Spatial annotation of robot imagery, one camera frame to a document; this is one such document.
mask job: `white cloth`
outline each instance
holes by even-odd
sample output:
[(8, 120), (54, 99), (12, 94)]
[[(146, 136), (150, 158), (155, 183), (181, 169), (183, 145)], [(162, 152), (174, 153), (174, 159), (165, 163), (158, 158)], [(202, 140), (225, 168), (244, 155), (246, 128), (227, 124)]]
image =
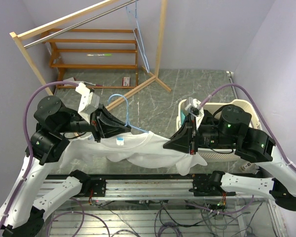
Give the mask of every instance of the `white cloth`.
[[(124, 145), (119, 146), (117, 137), (124, 138)], [(191, 167), (196, 164), (207, 165), (199, 155), (190, 155), (174, 150), (163, 149), (163, 144), (169, 139), (158, 136), (153, 132), (133, 135), (123, 133), (111, 138), (101, 139), (100, 143), (93, 137), (72, 140), (63, 153), (61, 168), (73, 159), (84, 162), (96, 162), (97, 158), (106, 157), (110, 161), (119, 162), (127, 159), (134, 165), (145, 168), (161, 168), (176, 165), (178, 173), (187, 175)]]

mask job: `marble floor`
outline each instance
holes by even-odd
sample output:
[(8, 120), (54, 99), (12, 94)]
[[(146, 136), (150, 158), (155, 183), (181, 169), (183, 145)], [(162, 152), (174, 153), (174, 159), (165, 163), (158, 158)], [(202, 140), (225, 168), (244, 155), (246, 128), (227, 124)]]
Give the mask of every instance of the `marble floor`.
[[(131, 84), (135, 83), (133, 71), (121, 70), (74, 70), (65, 74), (65, 79), (75, 77), (76, 80), (88, 81), (100, 85), (121, 85), (123, 77), (131, 77)], [(140, 83), (147, 80), (150, 76), (140, 72)], [(229, 83), (225, 71), (210, 70), (160, 70), (159, 78), (165, 82), (172, 92), (167, 92), (158, 83), (154, 82), (139, 93), (129, 99), (129, 117), (134, 126), (145, 130), (150, 130), (155, 134), (170, 138), (176, 130), (176, 117), (178, 114), (178, 103), (191, 96), (198, 100), (203, 100), (217, 87)], [(108, 104), (108, 98), (112, 94), (125, 94), (128, 89), (96, 89), (95, 92), (100, 96), (100, 103)], [(62, 99), (64, 104), (72, 109), (78, 109), (80, 95), (74, 89), (59, 89), (56, 95)], [(225, 88), (211, 99), (211, 102), (231, 102), (235, 99), (232, 89)], [(111, 110), (111, 113), (125, 120), (126, 103), (119, 105)], [(191, 173), (211, 173), (214, 170), (221, 170), (231, 173), (240, 173), (240, 166), (243, 160), (233, 162), (208, 163), (207, 166), (196, 165), (191, 169)], [(106, 158), (99, 159), (94, 166), (84, 164), (75, 160), (70, 166), (63, 169), (54, 170), (54, 174), (68, 174), (72, 170), (80, 169), (92, 174), (165, 174), (176, 173), (176, 168), (147, 169), (135, 166), (126, 160), (113, 163)], [(246, 172), (255, 172), (254, 166)]]

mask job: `metal rail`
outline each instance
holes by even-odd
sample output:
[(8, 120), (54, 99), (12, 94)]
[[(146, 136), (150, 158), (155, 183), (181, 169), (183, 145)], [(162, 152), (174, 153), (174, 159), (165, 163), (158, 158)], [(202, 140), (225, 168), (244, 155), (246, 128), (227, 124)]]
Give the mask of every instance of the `metal rail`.
[(86, 24), (86, 23), (89, 23), (89, 22), (91, 22), (91, 21), (94, 21), (95, 19), (98, 19), (98, 18), (100, 18), (100, 17), (102, 17), (102, 16), (108, 15), (108, 14), (111, 13), (111, 12), (114, 12), (114, 11), (116, 11), (116, 10), (119, 10), (119, 9), (123, 8), (123, 7), (126, 7), (126, 6), (128, 6), (128, 5), (132, 4), (132, 3), (134, 3), (135, 1), (136, 1), (136, 0), (128, 1), (128, 2), (126, 2), (126, 3), (124, 3), (124, 4), (120, 5), (120, 6), (117, 6), (117, 7), (113, 8), (113, 9), (109, 10), (109, 11), (103, 12), (103, 13), (101, 13), (100, 15), (97, 15), (97, 16), (94, 16), (94, 17), (91, 17), (91, 18), (89, 18), (89, 19), (87, 19), (87, 20), (81, 21), (81, 22), (79, 22), (79, 23), (77, 23), (77, 24), (74, 24), (74, 25), (69, 26), (69, 27), (67, 27), (67, 28), (64, 28), (64, 29), (62, 29), (62, 30), (60, 30), (60, 31), (57, 31), (57, 32), (55, 32), (55, 33), (53, 33), (53, 34), (51, 34), (51, 35), (48, 35), (48, 36), (43, 37), (43, 38), (41, 38), (41, 39), (38, 39), (38, 40), (36, 40), (36, 41), (34, 41), (34, 42), (30, 43), (30, 44), (27, 44), (26, 46), (24, 46), (24, 48), (25, 48), (25, 49), (28, 49), (28, 48), (30, 48), (30, 47), (32, 47), (32, 46), (35, 46), (35, 45), (39, 44), (39, 43), (43, 43), (43, 42), (45, 42), (45, 41), (47, 41), (47, 40), (49, 40), (49, 39), (52, 39), (52, 38), (54, 38), (54, 37), (56, 37), (56, 36), (58, 36), (58, 35), (61, 35), (61, 34), (65, 33), (65, 32), (67, 32), (67, 31), (69, 31), (69, 30), (75, 29), (75, 28), (77, 28), (77, 27), (79, 27), (79, 26), (82, 26), (82, 25), (84, 25), (84, 24)]

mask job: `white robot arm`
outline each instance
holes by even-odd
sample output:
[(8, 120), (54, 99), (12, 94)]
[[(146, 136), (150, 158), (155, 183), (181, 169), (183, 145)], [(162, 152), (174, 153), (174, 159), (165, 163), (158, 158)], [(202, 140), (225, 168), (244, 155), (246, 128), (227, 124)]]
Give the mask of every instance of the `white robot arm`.
[[(184, 123), (163, 148), (190, 154), (197, 152), (197, 148), (232, 149), (235, 155), (260, 166), (272, 178), (252, 178), (214, 171), (208, 190), (194, 187), (191, 191), (195, 195), (205, 196), (206, 192), (210, 193), (211, 187), (215, 187), (221, 192), (253, 194), (296, 211), (296, 166), (290, 160), (285, 161), (268, 134), (249, 127), (252, 115), (234, 104), (223, 105), (213, 114), (198, 110), (198, 105), (195, 99), (186, 100)], [(220, 112), (219, 119), (215, 118), (215, 114)]]
[(130, 126), (125, 126), (99, 104), (99, 97), (84, 84), (80, 83), (76, 91), (81, 94), (78, 112), (66, 108), (56, 96), (47, 96), (39, 102), (34, 114), (38, 121), (37, 131), (31, 137), (34, 158), (30, 159), (27, 148), (21, 172), (0, 208), (3, 236), (36, 236), (47, 217), (61, 204), (73, 196), (89, 192), (90, 177), (76, 170), (57, 188), (36, 199), (49, 172), (60, 166), (62, 153), (70, 143), (62, 133), (92, 132), (95, 141), (100, 142), (101, 138), (130, 132)]
[[(13, 197), (14, 191), (23, 179), (30, 158), (24, 157), (22, 170), (9, 196), (0, 208), (0, 224), (3, 236), (34, 237), (42, 228), (46, 218), (72, 196), (85, 195), (90, 190), (90, 177), (81, 171), (74, 171), (57, 188), (37, 198), (37, 193), (49, 172), (61, 163), (61, 155), (69, 141), (63, 132), (92, 132), (96, 141), (101, 138), (130, 132), (131, 127), (111, 115), (99, 98), (84, 85), (77, 91), (82, 95), (79, 110), (64, 106), (56, 96), (47, 96), (40, 101), (34, 117), (38, 120), (37, 131), (31, 137), (34, 160), (30, 172)], [(239, 155), (268, 171), (274, 178), (251, 178), (214, 171), (206, 188), (194, 187), (195, 196), (213, 193), (212, 188), (223, 192), (238, 192), (262, 196), (274, 200), (279, 206), (296, 211), (296, 172), (287, 164), (274, 140), (265, 132), (249, 128), (251, 115), (240, 107), (228, 105), (221, 109), (221, 118), (200, 120), (193, 103), (185, 108), (188, 114), (182, 127), (165, 149), (194, 154), (197, 148), (235, 149)], [(13, 198), (9, 212), (6, 206)]]

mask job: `white wall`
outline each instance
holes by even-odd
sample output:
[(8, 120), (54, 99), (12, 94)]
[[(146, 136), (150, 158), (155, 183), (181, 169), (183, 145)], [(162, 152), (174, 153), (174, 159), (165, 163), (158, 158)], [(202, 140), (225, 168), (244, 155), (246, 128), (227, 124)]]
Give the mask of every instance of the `white wall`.
[[(276, 0), (234, 81), (248, 89), (286, 155), (296, 163), (296, 0)], [(296, 213), (283, 212), (290, 236), (296, 237)]]
[[(23, 1), (36, 25), (100, 2)], [(151, 68), (155, 64), (160, 3), (161, 0), (138, 1), (138, 16)], [(161, 68), (234, 71), (273, 3), (274, 0), (168, 0)], [(111, 8), (112, 6), (106, 7), (74, 22)], [(84, 28), (130, 29), (130, 25), (125, 9), (120, 9), (85, 25)]]
[[(0, 0), (0, 206), (20, 172), (26, 142), (22, 115), (30, 95), (40, 83), (15, 45), (10, 32), (22, 33), (35, 27), (21, 0)], [(48, 52), (43, 45), (29, 50), (47, 81), (55, 80), (48, 66)], [(46, 92), (38, 95), (29, 111), (28, 126), (34, 132), (33, 112)]]

